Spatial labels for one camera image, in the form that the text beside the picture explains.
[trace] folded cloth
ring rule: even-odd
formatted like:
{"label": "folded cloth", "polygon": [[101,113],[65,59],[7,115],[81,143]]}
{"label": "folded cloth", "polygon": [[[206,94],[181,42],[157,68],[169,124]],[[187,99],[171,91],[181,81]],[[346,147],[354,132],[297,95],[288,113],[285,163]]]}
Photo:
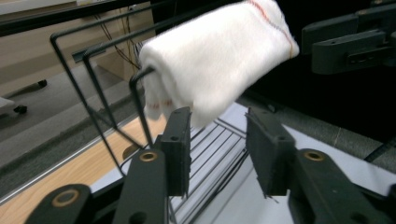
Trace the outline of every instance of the folded cloth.
{"label": "folded cloth", "polygon": [[276,1],[220,7],[148,41],[140,51],[145,112],[151,119],[184,106],[205,127],[250,85],[295,57],[299,47]]}

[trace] black wire rack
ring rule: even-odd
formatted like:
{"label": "black wire rack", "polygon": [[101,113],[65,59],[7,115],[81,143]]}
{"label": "black wire rack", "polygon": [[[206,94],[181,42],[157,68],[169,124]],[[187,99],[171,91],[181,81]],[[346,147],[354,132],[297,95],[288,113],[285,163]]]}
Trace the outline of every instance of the black wire rack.
{"label": "black wire rack", "polygon": [[[129,81],[129,89],[131,91],[131,100],[134,102],[136,107],[138,117],[140,118],[142,130],[147,139],[147,146],[142,146],[134,139],[133,136],[129,135],[122,130],[121,125],[119,125],[110,109],[107,99],[104,95],[104,91],[99,83],[97,74],[95,73],[93,57],[101,54],[101,52],[106,51],[110,48],[115,48],[117,45],[131,41],[134,38],[147,34],[149,32],[157,32],[159,30],[166,29],[167,27],[173,27],[175,25],[181,24],[184,21],[188,21],[194,17],[197,17],[211,9],[220,7],[229,3],[230,1],[218,1],[210,4],[206,4],[203,7],[195,8],[194,10],[189,10],[176,14],[177,12],[177,1],[162,1],[159,3],[151,4],[148,7],[143,7],[137,10],[127,11],[121,13],[120,15],[112,17],[96,17],[97,21],[92,21],[90,23],[81,25],[79,27],[74,27],[68,30],[55,33],[50,37],[50,43],[55,49],[56,55],[60,59],[62,66],[66,74],[69,76],[72,85],[77,91],[78,97],[85,109],[87,110],[91,121],[99,132],[107,151],[109,152],[112,160],[117,165],[117,168],[122,176],[125,173],[122,171],[122,166],[125,162],[119,163],[113,153],[111,145],[106,139],[104,130],[101,129],[99,121],[102,121],[108,128],[113,129],[115,132],[119,133],[123,138],[129,141],[132,145],[138,147],[139,150],[145,149],[147,147],[152,148],[153,140],[151,138],[148,122],[144,113],[144,107],[141,100],[141,93],[138,88],[139,81],[150,74],[154,69],[149,67],[145,70],[139,71],[137,74],[133,75]],[[80,62],[83,62],[87,73],[92,81],[92,85],[100,99],[100,102],[104,106],[105,115],[98,113],[92,106],[89,105],[87,99],[83,94],[83,90],[78,85],[78,81],[73,74],[73,70],[69,67],[66,60],[64,52],[61,50],[58,41],[60,38],[67,38],[72,34],[84,31],[96,26],[104,26],[104,24],[110,21],[116,21],[123,18],[128,18],[130,16],[142,13],[148,10],[161,9],[162,7],[170,7],[175,12],[174,15],[163,21],[157,21],[154,24],[142,28],[140,30],[135,30],[128,32],[125,35],[118,36],[116,38],[109,38],[108,41],[99,43],[94,46],[90,46],[81,52],[82,57],[79,58]],[[170,199],[170,218],[174,223],[177,222],[188,222],[194,220],[199,211],[202,211],[207,205],[207,202],[213,199],[213,197],[218,194],[224,186],[230,181],[233,175],[236,173],[237,168],[243,163],[247,157],[247,151],[245,150],[245,139],[246,134],[244,131],[235,129],[227,122],[217,119],[209,127],[201,130],[191,129],[191,189],[189,190],[188,198],[178,198],[173,197]]]}

